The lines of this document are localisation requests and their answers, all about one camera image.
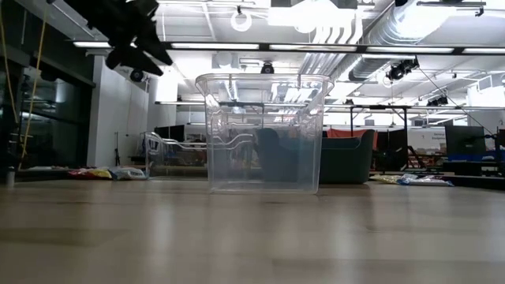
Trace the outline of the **black metal bench frame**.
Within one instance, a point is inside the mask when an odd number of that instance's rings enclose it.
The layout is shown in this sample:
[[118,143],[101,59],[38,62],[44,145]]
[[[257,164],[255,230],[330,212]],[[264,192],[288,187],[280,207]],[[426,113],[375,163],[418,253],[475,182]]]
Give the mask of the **black metal bench frame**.
[[366,110],[370,112],[376,110],[391,110],[403,120],[403,129],[393,130],[394,123],[386,127],[385,132],[377,132],[376,146],[372,149],[374,169],[377,171],[404,171],[408,167],[408,132],[407,132],[407,110],[408,106],[385,106],[356,105],[350,107],[350,131],[351,136],[357,136],[358,126],[354,125],[354,109]]

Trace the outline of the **red Skittles candy pack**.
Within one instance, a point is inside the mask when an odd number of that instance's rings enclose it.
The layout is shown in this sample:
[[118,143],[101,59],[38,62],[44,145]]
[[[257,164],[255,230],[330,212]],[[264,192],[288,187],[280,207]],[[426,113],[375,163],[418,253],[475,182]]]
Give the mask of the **red Skittles candy pack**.
[[71,170],[68,172],[68,175],[71,178],[82,180],[92,180],[96,178],[91,169]]

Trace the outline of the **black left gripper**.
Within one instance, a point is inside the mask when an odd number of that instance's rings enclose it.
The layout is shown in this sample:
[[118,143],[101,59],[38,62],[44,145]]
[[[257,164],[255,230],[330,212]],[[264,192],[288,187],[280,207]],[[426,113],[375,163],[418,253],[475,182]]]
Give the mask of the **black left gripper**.
[[[173,64],[156,33],[153,17],[158,8],[156,0],[97,1],[96,27],[108,38],[108,43],[115,47],[105,60],[109,69],[124,65],[162,76],[163,71],[143,51],[166,65]],[[131,47],[132,42],[141,50]]]

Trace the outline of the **blue desk surface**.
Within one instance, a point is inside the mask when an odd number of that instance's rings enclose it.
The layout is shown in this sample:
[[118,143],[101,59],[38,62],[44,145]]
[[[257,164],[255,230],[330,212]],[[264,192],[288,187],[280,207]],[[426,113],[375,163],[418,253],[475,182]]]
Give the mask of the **blue desk surface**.
[[452,162],[492,162],[492,161],[504,161],[505,162],[505,152],[499,154],[496,153],[484,153],[484,154],[452,154],[448,155],[448,160]]

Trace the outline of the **black computer monitor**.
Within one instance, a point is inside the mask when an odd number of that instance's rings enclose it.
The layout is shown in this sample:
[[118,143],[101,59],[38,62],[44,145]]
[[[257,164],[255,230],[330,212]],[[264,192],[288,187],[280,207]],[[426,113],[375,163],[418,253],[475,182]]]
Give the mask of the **black computer monitor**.
[[155,133],[158,134],[163,139],[171,139],[171,140],[176,140],[178,142],[185,141],[185,126],[184,125],[156,127]]
[[446,125],[447,155],[477,156],[486,152],[484,129],[480,126]]

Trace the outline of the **long ceiling light strip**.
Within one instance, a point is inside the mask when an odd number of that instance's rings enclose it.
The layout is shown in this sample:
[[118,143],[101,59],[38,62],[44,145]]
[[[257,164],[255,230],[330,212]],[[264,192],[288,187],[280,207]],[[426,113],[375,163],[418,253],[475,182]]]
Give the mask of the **long ceiling light strip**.
[[317,43],[218,43],[162,42],[166,50],[234,50],[261,52],[342,53],[342,54],[428,54],[455,56],[505,56],[505,47],[464,46],[377,46],[364,44]]

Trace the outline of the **large clear plastic bin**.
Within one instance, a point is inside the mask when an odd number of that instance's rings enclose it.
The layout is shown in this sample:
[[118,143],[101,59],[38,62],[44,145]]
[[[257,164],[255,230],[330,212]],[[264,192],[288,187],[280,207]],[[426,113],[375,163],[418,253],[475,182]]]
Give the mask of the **large clear plastic bin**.
[[209,73],[196,87],[212,192],[317,192],[329,77]]

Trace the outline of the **silver air duct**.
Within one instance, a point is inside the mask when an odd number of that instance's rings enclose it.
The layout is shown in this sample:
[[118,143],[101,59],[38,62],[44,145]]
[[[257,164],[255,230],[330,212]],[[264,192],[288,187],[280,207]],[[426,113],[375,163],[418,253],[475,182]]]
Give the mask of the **silver air duct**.
[[[391,7],[363,38],[365,45],[417,45],[437,30],[455,12],[448,6],[425,6],[406,0],[402,6]],[[365,81],[387,65],[389,58],[364,58],[362,55],[347,58],[350,67],[345,72],[351,81]]]

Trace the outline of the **orange fabric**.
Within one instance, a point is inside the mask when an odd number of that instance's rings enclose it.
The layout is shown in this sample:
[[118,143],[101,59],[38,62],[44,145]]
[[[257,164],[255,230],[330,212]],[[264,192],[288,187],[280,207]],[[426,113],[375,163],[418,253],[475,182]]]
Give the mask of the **orange fabric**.
[[327,131],[328,138],[350,138],[350,137],[362,137],[367,132],[372,133],[374,139],[377,138],[376,131],[373,129],[354,129],[350,131],[349,129],[329,129]]

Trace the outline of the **small clear plastic bin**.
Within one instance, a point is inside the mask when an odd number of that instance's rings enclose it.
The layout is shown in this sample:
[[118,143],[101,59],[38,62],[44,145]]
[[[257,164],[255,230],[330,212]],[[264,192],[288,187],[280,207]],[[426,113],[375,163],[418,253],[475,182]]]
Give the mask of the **small clear plastic bin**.
[[180,142],[146,132],[141,142],[148,178],[207,177],[207,145],[202,140]]

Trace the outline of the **teal plastic bin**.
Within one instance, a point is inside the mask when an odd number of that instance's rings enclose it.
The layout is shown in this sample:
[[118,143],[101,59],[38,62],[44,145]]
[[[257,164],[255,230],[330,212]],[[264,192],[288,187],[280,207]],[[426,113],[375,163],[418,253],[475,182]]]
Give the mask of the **teal plastic bin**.
[[323,138],[320,158],[321,185],[364,184],[369,179],[375,132],[360,137]]

